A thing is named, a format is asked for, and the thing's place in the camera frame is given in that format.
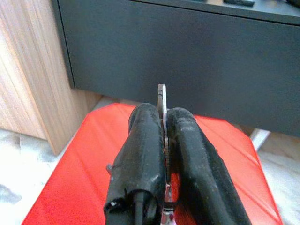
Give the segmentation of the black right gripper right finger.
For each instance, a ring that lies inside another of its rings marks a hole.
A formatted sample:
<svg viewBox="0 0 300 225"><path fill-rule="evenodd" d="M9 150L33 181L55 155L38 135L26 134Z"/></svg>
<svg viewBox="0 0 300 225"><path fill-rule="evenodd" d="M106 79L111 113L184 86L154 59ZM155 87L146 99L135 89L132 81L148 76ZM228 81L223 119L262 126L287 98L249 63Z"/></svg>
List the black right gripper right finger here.
<svg viewBox="0 0 300 225"><path fill-rule="evenodd" d="M167 112L179 225L249 225L251 221L217 150L184 108Z"/></svg>

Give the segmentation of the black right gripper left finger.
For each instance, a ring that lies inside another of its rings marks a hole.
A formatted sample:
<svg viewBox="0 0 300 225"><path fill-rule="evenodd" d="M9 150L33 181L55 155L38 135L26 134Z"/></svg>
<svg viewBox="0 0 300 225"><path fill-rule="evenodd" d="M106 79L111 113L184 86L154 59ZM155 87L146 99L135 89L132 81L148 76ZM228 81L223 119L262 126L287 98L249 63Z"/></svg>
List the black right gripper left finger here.
<svg viewBox="0 0 300 225"><path fill-rule="evenodd" d="M128 124L128 137L111 168L105 224L158 225L165 197L165 156L157 108L137 106Z"/></svg>

